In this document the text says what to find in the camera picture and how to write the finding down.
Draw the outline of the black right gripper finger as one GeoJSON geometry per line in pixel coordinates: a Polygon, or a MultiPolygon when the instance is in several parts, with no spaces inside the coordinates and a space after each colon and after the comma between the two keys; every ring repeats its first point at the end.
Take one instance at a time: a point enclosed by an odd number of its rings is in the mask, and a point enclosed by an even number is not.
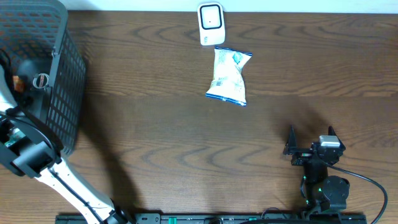
{"type": "Polygon", "coordinates": [[[330,139],[328,140],[328,147],[338,147],[338,148],[345,147],[345,145],[342,143],[340,138],[337,136],[337,134],[332,126],[328,127],[328,136],[330,137],[330,139]]]}
{"type": "Polygon", "coordinates": [[[287,139],[287,143],[285,145],[286,149],[296,149],[297,148],[297,140],[295,136],[294,127],[291,125],[289,129],[289,135],[287,139]]]}

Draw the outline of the white blue snack bag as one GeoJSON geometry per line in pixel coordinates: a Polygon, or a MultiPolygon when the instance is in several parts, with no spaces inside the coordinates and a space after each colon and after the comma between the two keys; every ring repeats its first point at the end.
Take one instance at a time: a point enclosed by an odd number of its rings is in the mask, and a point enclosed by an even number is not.
{"type": "Polygon", "coordinates": [[[242,70],[251,57],[251,52],[215,46],[213,80],[205,96],[246,106],[246,89],[242,70]]]}

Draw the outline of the orange tissue pack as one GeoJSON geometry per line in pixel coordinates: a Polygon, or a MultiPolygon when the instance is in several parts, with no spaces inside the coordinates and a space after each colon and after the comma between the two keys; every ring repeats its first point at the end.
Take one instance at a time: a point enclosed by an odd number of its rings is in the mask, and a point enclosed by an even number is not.
{"type": "Polygon", "coordinates": [[[18,93],[25,92],[25,83],[24,83],[23,79],[21,79],[18,76],[13,76],[12,79],[13,79],[14,91],[16,91],[18,93]]]}

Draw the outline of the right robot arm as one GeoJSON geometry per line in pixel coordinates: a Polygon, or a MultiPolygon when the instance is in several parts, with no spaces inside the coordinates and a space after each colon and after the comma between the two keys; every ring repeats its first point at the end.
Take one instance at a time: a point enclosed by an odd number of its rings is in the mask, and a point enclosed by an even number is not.
{"type": "Polygon", "coordinates": [[[337,215],[346,209],[349,181],[328,174],[328,168],[339,161],[345,149],[332,127],[309,148],[298,147],[294,129],[290,128],[283,154],[292,157],[293,166],[303,167],[300,191],[307,207],[301,212],[302,218],[314,220],[321,215],[337,215]]]}

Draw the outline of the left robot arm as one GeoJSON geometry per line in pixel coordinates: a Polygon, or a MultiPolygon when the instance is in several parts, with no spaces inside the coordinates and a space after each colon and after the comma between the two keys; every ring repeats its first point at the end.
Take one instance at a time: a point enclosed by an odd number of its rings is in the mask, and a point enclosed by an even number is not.
{"type": "Polygon", "coordinates": [[[68,162],[59,138],[21,105],[11,59],[1,51],[1,164],[18,176],[48,185],[74,206],[87,223],[135,223],[135,218],[97,191],[68,162]]]}

